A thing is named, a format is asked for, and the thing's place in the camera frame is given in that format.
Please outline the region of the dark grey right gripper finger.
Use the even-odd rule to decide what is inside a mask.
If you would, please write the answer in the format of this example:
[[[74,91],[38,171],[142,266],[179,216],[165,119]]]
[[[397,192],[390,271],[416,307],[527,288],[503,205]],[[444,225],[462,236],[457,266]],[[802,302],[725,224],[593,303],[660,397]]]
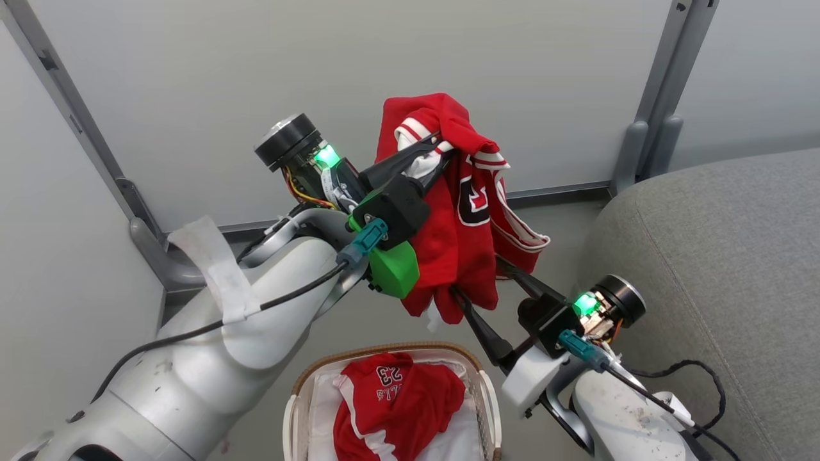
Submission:
[[[566,297],[556,289],[548,286],[543,281],[519,268],[503,257],[496,257],[496,268],[500,272],[501,277],[515,281],[524,291],[531,297],[538,300],[543,296],[548,296],[557,302],[565,302]]]
[[[475,310],[472,301],[459,288],[452,288],[451,295],[459,304],[463,317],[468,322],[468,326],[471,327],[490,364],[500,368],[500,370],[512,370],[516,362],[516,352],[509,341],[501,338],[484,321],[484,318]]]

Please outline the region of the grey metal partition post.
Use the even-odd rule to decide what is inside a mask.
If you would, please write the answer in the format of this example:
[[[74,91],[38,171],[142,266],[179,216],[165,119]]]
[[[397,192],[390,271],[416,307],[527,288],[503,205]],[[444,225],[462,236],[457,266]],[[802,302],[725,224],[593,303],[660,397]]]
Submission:
[[[33,52],[33,69],[128,218],[131,241],[161,285],[168,292],[191,291],[204,286],[199,270],[167,254],[166,234],[161,231],[135,182],[126,177],[112,154],[29,0],[0,0],[0,5],[5,17],[22,35],[24,51]]]
[[[671,0],[635,120],[627,126],[609,195],[668,172],[684,118],[677,107],[720,0]]]

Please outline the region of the white tape strip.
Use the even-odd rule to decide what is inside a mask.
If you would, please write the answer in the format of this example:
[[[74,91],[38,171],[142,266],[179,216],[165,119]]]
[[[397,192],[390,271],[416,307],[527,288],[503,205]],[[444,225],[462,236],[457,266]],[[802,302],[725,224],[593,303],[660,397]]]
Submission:
[[[261,302],[213,219],[203,216],[173,231],[168,239],[201,271],[226,325],[261,312]]]

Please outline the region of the white woven laundry basket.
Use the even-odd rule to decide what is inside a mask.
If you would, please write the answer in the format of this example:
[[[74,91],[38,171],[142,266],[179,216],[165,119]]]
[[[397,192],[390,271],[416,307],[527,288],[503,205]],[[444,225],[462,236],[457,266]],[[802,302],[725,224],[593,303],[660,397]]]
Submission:
[[[351,362],[378,353],[409,353],[413,359],[431,364],[448,364],[457,368],[473,399],[473,420],[477,423],[480,455],[477,461],[503,461],[503,432],[500,406],[495,388],[475,354],[457,344],[433,341],[375,345],[331,354],[307,367],[293,385],[285,405],[282,446],[284,461],[309,461],[311,429],[310,412],[319,376],[338,374]]]

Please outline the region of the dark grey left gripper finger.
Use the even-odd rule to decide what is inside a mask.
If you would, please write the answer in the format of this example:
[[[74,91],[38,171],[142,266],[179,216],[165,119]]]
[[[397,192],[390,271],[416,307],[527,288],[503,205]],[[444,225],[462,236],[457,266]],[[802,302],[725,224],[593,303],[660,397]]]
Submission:
[[[424,154],[419,155],[418,159],[424,159],[425,161],[425,165],[422,167],[425,174],[418,178],[419,195],[421,197],[426,196],[428,192],[430,192],[434,183],[438,181],[438,179],[443,175],[443,172],[445,172],[449,163],[451,163],[454,154],[455,152],[452,150],[449,152],[443,152],[439,155],[438,161],[434,166],[427,166],[427,163],[431,164],[431,160],[429,160],[429,158],[432,158],[431,152],[425,152]]]
[[[401,175],[405,170],[413,165],[416,158],[430,154],[436,149],[439,132],[434,132],[420,141],[399,150],[387,159],[378,161],[369,168],[358,173],[358,180],[366,191],[376,190],[392,180],[395,176]]]

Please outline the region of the red basketball jersey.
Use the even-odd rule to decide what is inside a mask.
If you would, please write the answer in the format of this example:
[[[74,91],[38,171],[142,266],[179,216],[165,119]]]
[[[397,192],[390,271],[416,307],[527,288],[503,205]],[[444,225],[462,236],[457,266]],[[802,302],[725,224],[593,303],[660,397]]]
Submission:
[[[496,257],[533,271],[550,238],[533,230],[509,207],[504,172],[509,163],[494,140],[480,134],[468,109],[447,93],[390,97],[384,102],[377,163],[430,139],[432,152],[404,174],[423,180],[449,164],[425,196],[430,216],[412,239],[420,278],[402,305],[413,317],[456,325],[463,313],[451,294],[457,287],[478,307],[498,303]]]

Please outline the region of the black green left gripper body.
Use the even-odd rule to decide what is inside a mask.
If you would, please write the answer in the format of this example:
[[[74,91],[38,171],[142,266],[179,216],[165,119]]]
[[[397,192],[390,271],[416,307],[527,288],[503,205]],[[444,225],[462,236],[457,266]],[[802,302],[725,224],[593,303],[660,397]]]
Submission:
[[[352,210],[349,221],[364,227],[367,216],[381,219],[387,231],[377,247],[390,250],[416,236],[431,215],[424,195],[421,181],[399,174],[369,193]]]

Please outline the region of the grey fabric sofa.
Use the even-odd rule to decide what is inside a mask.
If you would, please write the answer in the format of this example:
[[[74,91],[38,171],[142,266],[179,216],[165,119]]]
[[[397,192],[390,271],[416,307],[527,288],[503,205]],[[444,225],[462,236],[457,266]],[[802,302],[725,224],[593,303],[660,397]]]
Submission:
[[[820,149],[718,161],[603,208],[573,292],[618,275],[646,314],[613,347],[650,373],[709,365],[712,433],[744,461],[820,461]]]

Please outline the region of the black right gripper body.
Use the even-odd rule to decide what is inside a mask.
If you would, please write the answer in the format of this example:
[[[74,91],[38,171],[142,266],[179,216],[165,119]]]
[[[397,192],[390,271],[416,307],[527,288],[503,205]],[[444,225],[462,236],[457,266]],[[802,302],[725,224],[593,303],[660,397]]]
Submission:
[[[574,308],[548,294],[522,300],[518,307],[518,321],[533,345],[552,359],[558,359],[566,353],[559,343],[559,336],[565,330],[578,336],[585,334]]]

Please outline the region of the red jersey in basket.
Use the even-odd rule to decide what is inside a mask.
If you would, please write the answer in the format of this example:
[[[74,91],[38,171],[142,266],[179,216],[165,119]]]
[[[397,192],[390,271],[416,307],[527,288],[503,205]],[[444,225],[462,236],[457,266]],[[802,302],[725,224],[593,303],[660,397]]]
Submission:
[[[384,352],[334,379],[342,402],[333,427],[337,461],[416,461],[462,408],[466,386],[446,365]]]

